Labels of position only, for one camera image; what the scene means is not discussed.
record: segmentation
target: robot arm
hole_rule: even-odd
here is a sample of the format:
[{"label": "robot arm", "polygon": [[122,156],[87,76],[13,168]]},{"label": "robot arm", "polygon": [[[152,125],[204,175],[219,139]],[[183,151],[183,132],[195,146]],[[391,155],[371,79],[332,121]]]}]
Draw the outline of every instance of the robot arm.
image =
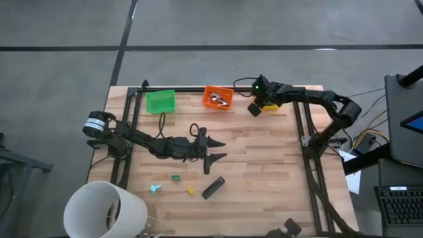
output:
[{"label": "robot arm", "polygon": [[[307,90],[304,87],[269,82],[263,75],[252,84],[252,96],[255,97],[254,103],[250,104],[248,110],[253,116],[258,116],[260,109],[269,104],[281,106],[283,103],[297,101],[322,105],[332,122],[309,140],[307,148],[313,157],[320,157],[327,148],[328,140],[339,130],[350,127],[362,111],[355,102],[333,91]],[[339,111],[336,102],[342,105]]]},{"label": "robot arm", "polygon": [[[108,126],[112,120],[116,122],[114,129]],[[206,128],[198,128],[193,142],[186,137],[153,138],[139,130],[131,129],[127,122],[117,120],[113,114],[108,112],[91,112],[83,132],[89,137],[96,138],[96,140],[87,142],[91,147],[95,148],[95,144],[105,144],[108,146],[109,154],[117,158],[127,155],[127,141],[130,141],[148,149],[158,159],[182,159],[183,162],[203,159],[203,170],[206,175],[210,173],[212,163],[227,155],[225,153],[207,155],[208,147],[220,147],[225,144],[215,141],[209,136],[206,137]]]}]

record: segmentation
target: gray floor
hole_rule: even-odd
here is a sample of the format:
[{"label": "gray floor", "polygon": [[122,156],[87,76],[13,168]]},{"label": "gray floor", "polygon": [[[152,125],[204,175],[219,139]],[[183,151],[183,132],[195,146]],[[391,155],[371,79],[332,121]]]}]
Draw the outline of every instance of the gray floor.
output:
[{"label": "gray floor", "polygon": [[[130,3],[0,0],[0,46],[118,46]],[[421,44],[422,21],[412,0],[139,0],[128,45]],[[103,109],[116,55],[0,52],[5,145],[54,163],[52,173],[31,178],[15,237],[65,235],[63,209],[85,183],[92,155],[82,125],[90,111]],[[348,96],[381,88],[384,75],[408,73],[422,62],[423,50],[126,52],[117,84],[227,85],[263,73]],[[366,110],[383,93],[354,100]],[[384,109],[380,104],[351,134]],[[386,124],[379,129],[388,133]],[[366,169],[360,195],[352,195],[364,233],[381,233],[373,211],[377,183],[377,169]]]}]

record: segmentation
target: orange bin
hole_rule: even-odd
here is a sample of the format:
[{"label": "orange bin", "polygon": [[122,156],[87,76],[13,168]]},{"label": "orange bin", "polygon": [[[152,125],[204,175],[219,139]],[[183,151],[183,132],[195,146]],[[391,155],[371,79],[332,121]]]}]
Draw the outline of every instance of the orange bin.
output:
[{"label": "orange bin", "polygon": [[[227,102],[227,106],[220,106],[219,102],[215,102],[212,100],[212,93],[219,93],[222,96],[222,99]],[[206,86],[206,90],[204,90],[203,95],[203,104],[206,107],[216,108],[216,109],[223,109],[229,110],[232,106],[232,97],[233,97],[233,90],[232,89],[225,89],[221,87],[214,87],[214,86]]]}]

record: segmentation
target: green plastic container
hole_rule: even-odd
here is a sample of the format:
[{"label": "green plastic container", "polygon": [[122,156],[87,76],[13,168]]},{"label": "green plastic container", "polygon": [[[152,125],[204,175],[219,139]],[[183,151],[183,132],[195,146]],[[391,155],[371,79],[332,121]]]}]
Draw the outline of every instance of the green plastic container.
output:
[{"label": "green plastic container", "polygon": [[176,106],[174,90],[146,93],[145,101],[147,103],[147,111],[151,114],[174,112]]}]

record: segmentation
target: wooden tabletop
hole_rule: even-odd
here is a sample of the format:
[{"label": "wooden tabletop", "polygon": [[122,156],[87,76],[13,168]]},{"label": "wooden tabletop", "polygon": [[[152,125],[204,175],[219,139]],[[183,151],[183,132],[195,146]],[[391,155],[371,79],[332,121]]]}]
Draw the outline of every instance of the wooden tabletop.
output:
[{"label": "wooden tabletop", "polygon": [[[105,111],[117,119],[122,118],[126,91],[127,87],[110,88]],[[302,227],[302,235],[315,234],[293,105],[285,104],[255,118],[247,110],[250,101],[251,98],[234,94],[229,111],[214,110],[203,106],[202,93],[176,93],[176,110],[167,114],[164,135],[186,136],[193,141],[189,127],[195,122],[206,127],[210,137],[226,143],[224,147],[209,149],[211,153],[228,154],[211,166],[209,175],[203,174],[203,161],[157,159],[148,150],[135,146],[128,191],[145,201],[150,216],[161,220],[151,222],[152,234],[265,235],[283,227],[288,218]],[[134,104],[128,118],[132,118]],[[321,106],[311,105],[311,114],[319,131],[330,122]],[[158,121],[159,115],[145,110],[142,96],[137,129],[155,136]],[[105,155],[106,149],[99,149],[93,162]],[[341,160],[323,155],[322,163],[330,202],[348,225],[358,230]],[[109,181],[112,164],[112,159],[97,164],[88,181]],[[180,175],[181,181],[172,181],[171,175]],[[219,176],[226,183],[204,200],[202,191]],[[152,195],[152,184],[163,188]],[[186,191],[188,185],[196,191],[195,196]],[[322,206],[320,210],[325,224]]]}]

